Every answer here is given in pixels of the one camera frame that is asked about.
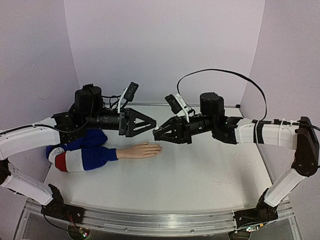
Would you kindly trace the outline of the mannequin hand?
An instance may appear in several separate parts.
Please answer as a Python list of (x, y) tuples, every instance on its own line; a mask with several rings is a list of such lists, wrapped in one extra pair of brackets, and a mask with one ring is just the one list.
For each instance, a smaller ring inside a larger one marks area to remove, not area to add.
[(159, 144), (151, 144), (143, 142), (132, 145), (127, 148), (120, 148), (116, 150), (116, 157), (120, 159), (146, 159), (159, 155), (163, 148)]

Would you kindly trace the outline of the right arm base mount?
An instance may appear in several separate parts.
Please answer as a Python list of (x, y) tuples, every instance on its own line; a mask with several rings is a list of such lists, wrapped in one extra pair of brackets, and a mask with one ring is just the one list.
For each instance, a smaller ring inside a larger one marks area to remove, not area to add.
[(234, 212), (234, 220), (237, 229), (243, 229), (249, 226), (266, 224), (278, 219), (278, 205), (271, 206), (265, 202), (263, 194), (254, 208), (237, 210)]

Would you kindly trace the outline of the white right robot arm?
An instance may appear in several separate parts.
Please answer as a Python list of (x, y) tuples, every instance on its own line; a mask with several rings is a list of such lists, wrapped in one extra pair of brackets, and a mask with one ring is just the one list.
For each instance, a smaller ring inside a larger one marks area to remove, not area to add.
[(225, 144), (273, 145), (295, 151), (291, 167), (263, 194), (263, 206), (275, 208), (319, 169), (320, 143), (308, 117), (287, 121), (226, 116), (224, 99), (214, 92), (200, 95), (200, 113), (194, 116), (189, 115), (192, 110), (180, 94), (168, 95), (165, 100), (174, 116), (153, 130), (156, 141), (191, 144), (193, 136), (211, 132), (215, 140)]

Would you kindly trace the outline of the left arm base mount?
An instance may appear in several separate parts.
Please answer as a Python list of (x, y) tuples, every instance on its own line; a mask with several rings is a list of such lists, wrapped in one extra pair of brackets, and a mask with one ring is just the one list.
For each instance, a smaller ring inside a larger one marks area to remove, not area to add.
[(85, 209), (65, 203), (60, 190), (56, 186), (49, 183), (48, 187), (51, 190), (52, 200), (47, 205), (41, 206), (41, 213), (45, 217), (81, 224), (84, 219)]

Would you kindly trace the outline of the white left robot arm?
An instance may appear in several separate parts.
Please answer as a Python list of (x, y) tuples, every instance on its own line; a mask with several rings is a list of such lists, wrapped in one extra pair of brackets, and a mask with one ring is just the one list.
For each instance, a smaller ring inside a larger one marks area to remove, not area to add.
[(106, 108), (102, 89), (87, 84), (75, 92), (69, 111), (42, 121), (0, 132), (0, 186), (47, 206), (56, 218), (64, 218), (68, 208), (60, 190), (25, 175), (8, 158), (28, 150), (73, 142), (87, 129), (117, 131), (120, 136), (135, 137), (156, 127), (156, 120), (125, 105)]

